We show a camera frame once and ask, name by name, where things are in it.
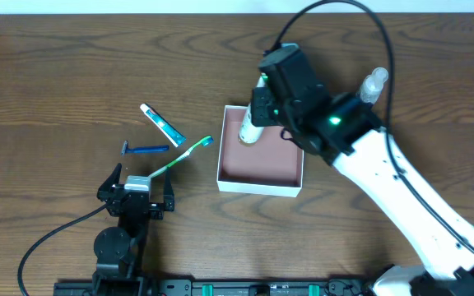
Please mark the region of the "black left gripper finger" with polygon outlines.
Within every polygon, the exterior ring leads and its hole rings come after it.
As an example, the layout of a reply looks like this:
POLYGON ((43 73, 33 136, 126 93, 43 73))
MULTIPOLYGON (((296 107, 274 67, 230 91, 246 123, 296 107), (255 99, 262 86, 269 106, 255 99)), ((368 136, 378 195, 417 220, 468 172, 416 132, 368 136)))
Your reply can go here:
POLYGON ((119 184, 122 165, 118 163, 110 176, 98 187, 97 198, 100 201, 108 201, 114 197, 116 186, 119 184))
POLYGON ((165 182, 163 190, 164 211, 174 211, 174 190, 170 181, 170 171, 165 171, 165 182))

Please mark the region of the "small toothpaste tube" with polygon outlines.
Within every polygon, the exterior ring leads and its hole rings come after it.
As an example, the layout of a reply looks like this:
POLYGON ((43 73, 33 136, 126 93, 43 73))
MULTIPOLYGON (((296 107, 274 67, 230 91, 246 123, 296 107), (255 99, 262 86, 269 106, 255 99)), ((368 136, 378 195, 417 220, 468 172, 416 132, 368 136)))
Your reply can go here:
POLYGON ((187 138, 178 132, 149 104, 141 104, 140 110, 150 119, 152 123, 166 136, 174 147, 181 146, 187 138))

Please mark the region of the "white conical tube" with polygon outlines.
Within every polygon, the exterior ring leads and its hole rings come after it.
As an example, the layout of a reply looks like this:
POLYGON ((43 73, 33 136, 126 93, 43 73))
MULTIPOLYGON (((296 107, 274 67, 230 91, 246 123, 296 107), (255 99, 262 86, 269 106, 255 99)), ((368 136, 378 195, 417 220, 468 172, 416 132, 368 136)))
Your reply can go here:
POLYGON ((256 143, 263 133, 263 127, 253 125, 251 110, 251 104, 249 104, 246 108, 238 134, 239 142, 245 146, 251 146, 256 143))

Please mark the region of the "clear bottle with blue liquid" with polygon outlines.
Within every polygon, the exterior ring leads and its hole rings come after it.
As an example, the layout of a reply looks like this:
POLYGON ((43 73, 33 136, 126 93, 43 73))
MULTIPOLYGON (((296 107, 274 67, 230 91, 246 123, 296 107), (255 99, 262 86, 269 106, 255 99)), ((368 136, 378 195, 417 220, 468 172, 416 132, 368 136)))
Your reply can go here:
POLYGON ((375 104, 387 80, 388 71, 384 67, 376 67, 362 82, 357 96, 366 104, 375 104))

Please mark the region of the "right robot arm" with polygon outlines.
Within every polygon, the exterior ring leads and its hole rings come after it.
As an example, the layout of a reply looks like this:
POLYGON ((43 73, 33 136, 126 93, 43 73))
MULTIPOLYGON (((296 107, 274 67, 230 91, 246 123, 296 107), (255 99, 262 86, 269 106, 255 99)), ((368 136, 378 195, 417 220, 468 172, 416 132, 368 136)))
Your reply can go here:
POLYGON ((372 295, 474 295, 474 226, 428 184, 361 93, 329 94, 295 45, 258 65, 253 124, 318 155, 364 191, 421 259, 393 266, 365 288, 372 295))

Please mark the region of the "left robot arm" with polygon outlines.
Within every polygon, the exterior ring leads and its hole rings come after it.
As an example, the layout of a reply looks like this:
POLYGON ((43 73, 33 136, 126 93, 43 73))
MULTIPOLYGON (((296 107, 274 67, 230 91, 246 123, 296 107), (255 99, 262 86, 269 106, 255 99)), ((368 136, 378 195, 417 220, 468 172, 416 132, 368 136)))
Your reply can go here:
POLYGON ((149 222, 161 220, 166 211, 174 211, 174 191, 165 173, 163 201, 151 200, 151 179, 128 176, 119 182, 122 165, 118 164, 99 186, 97 198, 118 224, 102 230, 95 238, 96 271, 90 294, 95 296, 158 295, 156 280, 145 275, 142 259, 149 222))

